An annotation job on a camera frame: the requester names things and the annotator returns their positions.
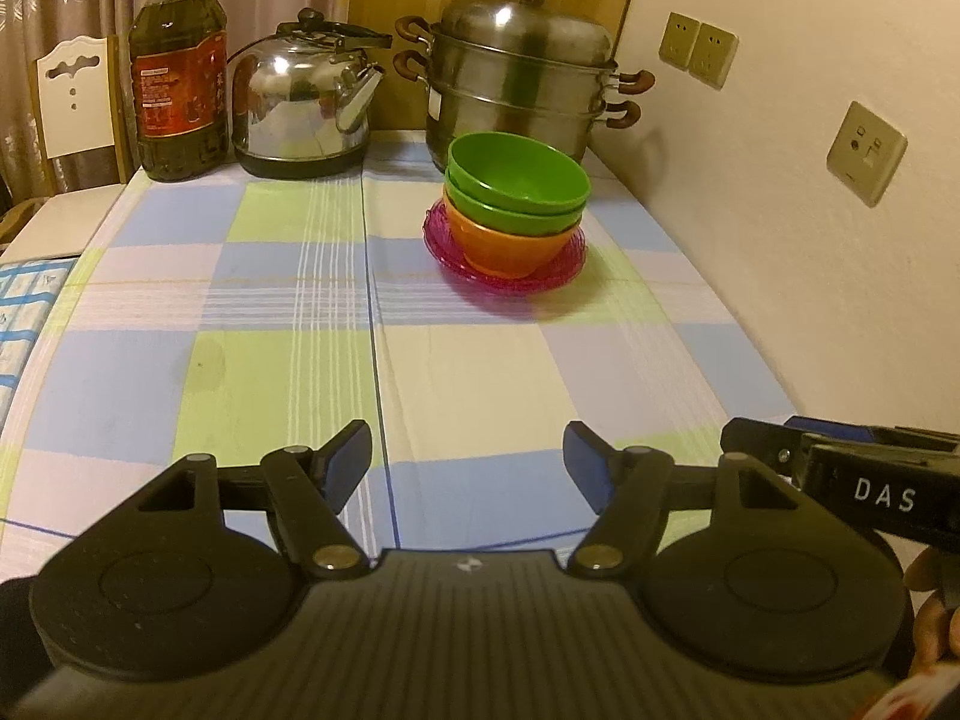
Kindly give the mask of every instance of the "hand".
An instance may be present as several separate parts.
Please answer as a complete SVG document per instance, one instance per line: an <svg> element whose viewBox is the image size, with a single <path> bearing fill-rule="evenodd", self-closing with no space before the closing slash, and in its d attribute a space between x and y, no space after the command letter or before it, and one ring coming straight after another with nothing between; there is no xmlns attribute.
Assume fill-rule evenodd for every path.
<svg viewBox="0 0 960 720"><path fill-rule="evenodd" d="M937 551L928 547L906 569L904 584L916 592L938 589L938 562ZM910 665L911 674L936 664L944 656L960 656L960 610L955 613L947 611L939 592L931 595L920 607L913 623L913 644L917 654Z"/></svg>

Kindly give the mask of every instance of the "blue checkered cloth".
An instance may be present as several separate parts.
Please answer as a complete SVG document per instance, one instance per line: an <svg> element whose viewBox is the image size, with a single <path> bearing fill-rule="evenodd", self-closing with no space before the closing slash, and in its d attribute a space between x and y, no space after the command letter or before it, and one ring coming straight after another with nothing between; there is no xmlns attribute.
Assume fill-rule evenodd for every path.
<svg viewBox="0 0 960 720"><path fill-rule="evenodd" d="M40 329L76 261L71 257L0 268L0 427Z"/></svg>

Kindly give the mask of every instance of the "stacked bowls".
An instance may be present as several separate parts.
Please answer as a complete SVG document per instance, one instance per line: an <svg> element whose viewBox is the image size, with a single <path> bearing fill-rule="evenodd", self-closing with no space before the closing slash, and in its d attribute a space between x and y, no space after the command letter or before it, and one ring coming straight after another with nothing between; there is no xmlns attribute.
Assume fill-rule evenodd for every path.
<svg viewBox="0 0 960 720"><path fill-rule="evenodd" d="M450 143L450 232L482 274L519 279L549 263L577 231L589 193L584 169L540 141L472 132Z"/></svg>

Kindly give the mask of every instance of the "kettle spout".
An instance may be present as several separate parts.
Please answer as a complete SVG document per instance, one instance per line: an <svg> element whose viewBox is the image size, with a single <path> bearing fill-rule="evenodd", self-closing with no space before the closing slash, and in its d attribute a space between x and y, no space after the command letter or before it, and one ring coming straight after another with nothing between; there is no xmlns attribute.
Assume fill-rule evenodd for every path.
<svg viewBox="0 0 960 720"><path fill-rule="evenodd" d="M337 129L340 132L353 132L359 127L382 78L382 68L369 66L352 93L341 100L337 108Z"/></svg>

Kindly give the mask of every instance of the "metal screw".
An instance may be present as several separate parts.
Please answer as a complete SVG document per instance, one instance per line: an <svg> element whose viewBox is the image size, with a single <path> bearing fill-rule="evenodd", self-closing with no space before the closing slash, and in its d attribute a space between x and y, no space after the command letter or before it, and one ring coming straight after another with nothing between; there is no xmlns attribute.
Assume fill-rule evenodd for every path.
<svg viewBox="0 0 960 720"><path fill-rule="evenodd" d="M313 553L313 562L330 571L343 571L360 562L360 553L348 544L330 544Z"/></svg>
<svg viewBox="0 0 960 720"><path fill-rule="evenodd" d="M609 544L588 544L578 549L573 559L584 568L603 571L620 565L623 562L623 553Z"/></svg>

